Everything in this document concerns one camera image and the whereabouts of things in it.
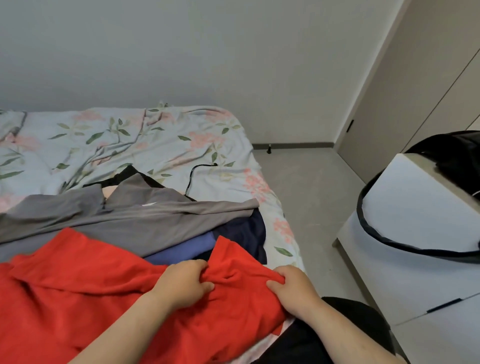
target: clothing pile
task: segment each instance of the clothing pile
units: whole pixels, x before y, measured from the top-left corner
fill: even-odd
[[[205,259],[215,289],[162,325],[144,363],[226,362],[285,313],[266,287],[265,225],[255,199],[197,202],[127,167],[60,195],[31,195],[0,214],[3,363],[66,363],[167,265]]]

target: black pants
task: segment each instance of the black pants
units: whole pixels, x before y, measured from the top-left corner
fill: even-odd
[[[344,298],[323,297],[323,300],[389,352],[395,353],[389,326],[375,309]],[[298,319],[254,363],[333,364],[315,331]]]

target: hand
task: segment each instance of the hand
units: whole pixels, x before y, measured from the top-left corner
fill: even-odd
[[[168,266],[151,292],[166,299],[171,310],[189,307],[214,288],[212,282],[199,282],[200,273],[207,268],[204,260],[185,260]]]
[[[277,295],[282,306],[300,320],[307,321],[309,313],[322,299],[307,275],[294,266],[280,266],[275,272],[285,277],[285,284],[267,281],[267,287]]]

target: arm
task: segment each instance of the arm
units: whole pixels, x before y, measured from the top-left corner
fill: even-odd
[[[150,292],[142,295],[70,364],[137,363],[168,315],[193,305],[214,288],[213,283],[198,280],[206,267],[204,260],[170,265]]]
[[[288,312],[315,330],[335,364],[405,363],[325,303],[300,269],[282,266],[275,271],[285,277],[285,284],[269,280],[268,288]]]

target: forearm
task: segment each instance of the forearm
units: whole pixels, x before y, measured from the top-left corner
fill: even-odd
[[[144,294],[70,364],[137,363],[170,311],[167,302]]]
[[[335,364],[402,363],[320,298],[303,316],[304,321],[315,330]]]

